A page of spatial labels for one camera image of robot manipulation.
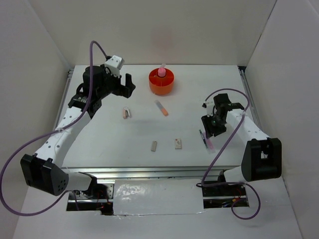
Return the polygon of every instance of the orange marker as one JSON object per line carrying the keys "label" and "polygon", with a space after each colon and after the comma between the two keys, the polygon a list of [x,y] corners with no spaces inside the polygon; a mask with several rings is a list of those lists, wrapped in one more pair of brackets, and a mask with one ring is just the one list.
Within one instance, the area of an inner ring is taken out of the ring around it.
{"label": "orange marker", "polygon": [[163,115],[168,116],[167,110],[161,105],[161,103],[158,100],[155,101],[155,104],[158,106]]}

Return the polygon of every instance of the pen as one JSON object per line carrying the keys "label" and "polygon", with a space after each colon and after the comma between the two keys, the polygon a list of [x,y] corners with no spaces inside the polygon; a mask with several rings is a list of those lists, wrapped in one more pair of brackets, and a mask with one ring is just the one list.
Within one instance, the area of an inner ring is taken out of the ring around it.
{"label": "pen", "polygon": [[206,140],[205,140],[205,138],[204,138],[204,135],[203,135],[202,131],[199,130],[199,133],[200,133],[201,138],[202,138],[203,141],[204,141],[204,144],[205,144],[206,148],[208,149],[208,146],[207,146],[207,143],[206,143]]}

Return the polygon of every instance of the white wall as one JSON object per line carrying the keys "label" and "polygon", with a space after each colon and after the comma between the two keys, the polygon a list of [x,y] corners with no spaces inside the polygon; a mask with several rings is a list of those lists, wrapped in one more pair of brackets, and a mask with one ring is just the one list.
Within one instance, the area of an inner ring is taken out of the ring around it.
{"label": "white wall", "polygon": [[286,186],[305,239],[319,235],[318,12],[318,0],[278,0],[246,70],[264,130],[282,141]]}
{"label": "white wall", "polygon": [[[22,0],[0,1],[0,168],[23,143],[51,130],[67,71],[55,48]],[[6,201],[21,210],[27,186],[20,169],[24,153],[9,166],[3,182]],[[0,204],[0,235],[12,238],[18,216]]]}
{"label": "white wall", "polygon": [[[97,40],[128,64],[247,65],[276,0],[30,0],[75,64]],[[103,61],[96,54],[95,61]]]}

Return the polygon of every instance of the small block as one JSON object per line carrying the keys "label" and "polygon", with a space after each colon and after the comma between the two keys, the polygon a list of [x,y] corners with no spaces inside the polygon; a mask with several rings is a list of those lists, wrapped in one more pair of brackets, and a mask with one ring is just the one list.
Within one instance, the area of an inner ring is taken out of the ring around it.
{"label": "small block", "polygon": [[155,152],[156,151],[156,146],[157,146],[157,142],[156,141],[153,141],[153,143],[152,143],[152,146],[151,146],[151,151],[152,152]]}
{"label": "small block", "polygon": [[175,139],[175,149],[181,149],[181,140],[180,138]]}

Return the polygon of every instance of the pink object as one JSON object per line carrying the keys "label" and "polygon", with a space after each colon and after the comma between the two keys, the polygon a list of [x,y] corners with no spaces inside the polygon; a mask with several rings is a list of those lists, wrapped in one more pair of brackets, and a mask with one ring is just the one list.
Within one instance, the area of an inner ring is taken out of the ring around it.
{"label": "pink object", "polygon": [[160,67],[159,70],[158,70],[158,76],[159,77],[164,77],[166,76],[166,70],[164,67]]}

